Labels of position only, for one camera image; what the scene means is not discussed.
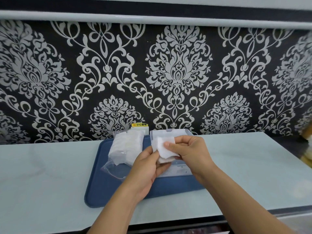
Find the clear plastic bag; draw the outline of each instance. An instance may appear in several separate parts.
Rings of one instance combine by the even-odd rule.
[[[128,130],[114,132],[114,140],[108,153],[108,161],[101,168],[111,176],[124,180],[142,152],[144,131]]]

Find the person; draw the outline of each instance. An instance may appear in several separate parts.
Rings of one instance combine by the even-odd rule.
[[[216,166],[203,138],[182,135],[175,137],[175,144],[165,142],[164,146],[180,155],[177,159],[182,159],[208,190],[235,234],[294,233]],[[158,158],[159,153],[153,153],[151,146],[138,155],[88,234],[127,232],[136,205],[147,195],[155,178],[170,166],[157,164]]]

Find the wallpaper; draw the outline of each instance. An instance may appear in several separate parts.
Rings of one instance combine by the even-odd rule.
[[[292,135],[312,119],[312,32],[0,22],[0,143],[96,140],[133,122]]]

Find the person's left hand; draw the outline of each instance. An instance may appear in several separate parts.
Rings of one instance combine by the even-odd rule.
[[[148,194],[154,180],[164,171],[171,163],[158,164],[158,151],[153,153],[152,146],[144,149],[133,163],[132,169],[124,180],[123,185],[134,192],[137,202],[141,201]]]

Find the yellow warning sticker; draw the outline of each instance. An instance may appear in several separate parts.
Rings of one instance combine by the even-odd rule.
[[[138,123],[132,123],[131,126],[132,127],[137,127],[137,126],[149,126],[149,125],[146,124],[146,123],[138,122]]]

